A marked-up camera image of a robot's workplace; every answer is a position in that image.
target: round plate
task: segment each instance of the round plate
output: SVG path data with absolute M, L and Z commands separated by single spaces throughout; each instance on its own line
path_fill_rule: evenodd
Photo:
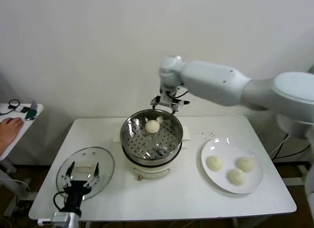
M 206 164 L 206 159 L 211 155 L 216 155 L 223 160 L 224 164 L 218 172 L 212 171 Z M 243 185 L 239 186 L 231 183 L 227 174 L 231 169 L 237 168 L 236 161 L 240 157 L 253 157 L 256 164 L 252 171 L 245 173 L 247 180 Z M 214 138 L 208 141 L 202 149 L 201 161 L 205 172 L 215 184 L 236 194 L 250 193 L 262 181 L 262 167 L 258 163 L 255 154 L 251 151 L 234 147 L 230 144 L 229 138 Z
M 95 171 L 97 163 L 99 163 L 99 181 L 92 188 L 92 191 L 83 197 L 83 200 L 93 197 L 102 191 L 109 183 L 113 170 L 114 160 L 111 153 L 101 147 L 89 147 L 75 152 L 66 159 L 60 167 L 56 185 L 58 191 L 63 191 L 62 175 L 65 176 L 66 171 L 75 162 L 71 174 L 71 180 L 88 180 Z

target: toes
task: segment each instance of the toes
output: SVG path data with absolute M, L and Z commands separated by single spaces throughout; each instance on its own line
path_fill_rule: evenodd
M 12 118 L 3 119 L 2 124 L 7 124 Z
M 23 120 L 20 119 L 20 120 L 16 121 L 16 122 L 13 124 L 13 126 L 17 127 L 17 126 L 23 125 L 23 124 L 24 124 Z
M 8 123 L 8 125 L 15 125 L 16 122 L 18 122 L 18 121 L 22 121 L 22 119 L 21 119 L 21 118 L 12 119 L 12 120 Z

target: black cable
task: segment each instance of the black cable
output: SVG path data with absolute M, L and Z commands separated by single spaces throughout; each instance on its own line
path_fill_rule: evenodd
M 311 145 L 308 145 L 304 150 L 301 150 L 301 151 L 299 151 L 299 152 L 297 152 L 297 153 L 289 154 L 289 155 L 286 155 L 286 156 L 281 156 L 281 157 L 278 157 L 278 158 L 287 158 L 287 157 L 290 157 L 290 156 L 294 156 L 294 155 L 296 155 L 296 154 L 300 154 L 300 153 L 306 151 L 310 146 L 311 146 Z
M 177 98 L 183 97 L 183 96 L 186 95 L 187 93 L 188 93 L 188 91 L 184 92 L 183 94 L 181 94 L 181 95 L 179 95 L 179 96 L 177 96 L 177 97 L 172 97 L 172 96 L 170 95 L 170 93 L 169 93 L 168 91 L 166 91 L 167 96 L 170 97 L 170 98 L 173 98 L 173 99 L 177 99 Z
M 277 155 L 278 155 L 279 152 L 281 151 L 281 148 L 283 147 L 283 145 L 284 145 L 284 143 L 285 143 L 285 140 L 288 138 L 288 136 L 289 136 L 289 134 L 286 134 L 286 135 L 285 135 L 285 137 L 284 137 L 284 139 L 283 139 L 283 141 L 282 141 L 282 143 L 281 143 L 281 145 L 280 145 L 280 147 L 279 147 L 279 150 L 277 151 L 275 157 L 273 157 L 272 161 L 274 161 L 274 160 L 276 159 Z
M 174 97 L 174 98 L 180 98 L 180 97 L 183 97 L 185 94 L 187 94 L 188 93 L 188 91 L 186 91 L 186 92 L 184 92 L 183 94 L 181 94 L 181 95 L 179 95 L 179 96 L 177 96 L 177 97 Z
M 13 101 L 17 101 L 17 105 L 12 105 L 12 102 Z M 18 100 L 18 99 L 11 99 L 10 101 L 9 101 L 9 109 L 11 109 L 10 111 L 8 111 L 8 112 L 6 112 L 6 113 L 0 113 L 0 115 L 5 115 L 5 114 L 9 114 L 9 113 L 11 113 L 12 111 L 14 111 L 17 107 L 19 107 L 20 106 L 20 101 Z
M 63 194 L 63 193 L 65 193 L 65 191 L 59 191 L 59 192 L 57 192 L 54 196 L 53 196 L 53 204 L 54 204 L 54 206 L 60 211 L 61 210 L 61 208 L 57 205 L 57 203 L 55 202 L 55 198 L 57 197 L 57 195 L 60 195 L 60 194 Z

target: cable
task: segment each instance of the cable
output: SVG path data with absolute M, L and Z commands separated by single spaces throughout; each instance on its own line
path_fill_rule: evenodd
M 283 147 L 283 145 L 284 145 L 284 142 L 285 142 L 286 140 L 288 140 L 290 137 L 291 137 L 290 134 L 286 134 L 285 137 L 284 137 L 284 139 L 283 139 L 283 141 L 269 154 L 269 155 L 271 155 L 273 152 L 275 152 L 275 151 L 279 148 L 279 150 L 278 150 L 277 153 L 275 154 L 275 157 L 273 157 L 272 160 L 274 160 L 274 159 L 277 157 L 277 155 L 279 154 L 279 152 L 281 151 L 281 149 L 282 149 L 282 147 Z
M 111 222 L 105 222 L 105 223 L 103 223 L 100 227 L 101 228 L 106 228 L 106 227 L 108 227 L 109 225 L 111 225 Z
M 18 228 L 28 228 L 28 226 L 27 226 L 27 227 L 21 226 L 21 225 L 18 223 L 18 219 L 17 219 L 16 217 L 14 218 L 14 221 L 15 221 L 15 224 L 17 225 Z
M 59 192 L 57 192 L 54 196 L 53 196 L 53 204 L 54 204 L 54 206 L 60 211 L 61 210 L 61 208 L 57 205 L 57 203 L 55 202 L 55 198 L 57 197 L 57 195 L 60 195 L 60 194 L 63 194 L 63 193 L 65 193 L 65 191 L 59 191 Z
M 188 225 L 190 225 L 190 224 L 193 223 L 193 222 L 195 222 L 195 221 L 191 221 L 191 222 L 189 222 L 188 224 L 184 225 L 184 226 L 181 227 L 181 228 L 187 227 Z
M 12 223 L 10 223 L 10 221 L 4 217 L 0 217 L 0 220 L 4 220 L 6 224 L 10 225 L 10 228 L 12 228 Z
M 183 97 L 184 95 L 186 95 L 188 93 L 188 91 L 184 92 L 183 94 L 179 95 L 179 96 L 176 96 L 176 97 L 172 97 L 170 95 L 170 93 L 168 91 L 166 91 L 166 94 L 168 97 L 172 98 L 172 99 L 177 99 L 177 98 L 180 98 L 180 97 Z
M 27 189 L 28 189 L 28 191 L 29 191 L 30 193 L 32 193 L 32 191 L 31 191 L 29 185 L 28 185 L 26 182 L 24 182 L 24 181 L 15 180 L 15 179 L 0 179 L 0 181 L 1 181 L 1 180 L 12 180 L 12 181 L 20 182 L 20 183 L 24 184 L 24 185 L 27 187 Z
M 179 96 L 177 96 L 177 97 L 174 97 L 174 98 L 180 98 L 180 97 L 183 97 L 185 94 L 187 94 L 188 93 L 188 91 L 186 91 L 186 92 L 184 92 L 183 94 L 181 94 L 181 95 L 179 95 Z
M 294 156 L 294 155 L 296 155 L 296 154 L 300 154 L 300 153 L 306 151 L 310 146 L 311 146 L 311 145 L 308 145 L 304 150 L 301 150 L 301 151 L 299 151 L 299 152 L 297 152 L 297 153 L 293 153 L 293 154 L 289 154 L 289 155 L 286 155 L 286 156 L 277 157 L 276 159 L 278 159 L 278 158 L 287 158 L 287 157 Z
M 12 105 L 12 102 L 13 101 L 17 101 L 17 105 Z M 9 114 L 9 113 L 11 113 L 12 111 L 14 111 L 17 107 L 19 107 L 20 106 L 20 101 L 18 100 L 18 99 L 11 99 L 10 101 L 9 101 L 9 109 L 11 108 L 11 110 L 10 111 L 8 111 L 8 112 L 6 112 L 6 113 L 0 113 L 0 115 L 5 115 L 5 114 Z

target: steamed bun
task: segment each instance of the steamed bun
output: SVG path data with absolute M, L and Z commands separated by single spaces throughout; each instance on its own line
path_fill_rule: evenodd
M 228 172 L 230 181 L 235 185 L 243 185 L 246 182 L 245 173 L 239 168 L 234 168 Z
M 242 171 L 248 173 L 254 168 L 255 160 L 251 157 L 241 157 L 236 161 L 236 165 Z
M 145 124 L 145 130 L 148 133 L 156 133 L 159 131 L 159 128 L 160 128 L 160 124 L 156 120 L 149 120 Z
M 220 157 L 212 155 L 207 158 L 206 164 L 211 170 L 217 172 L 222 168 L 223 161 Z

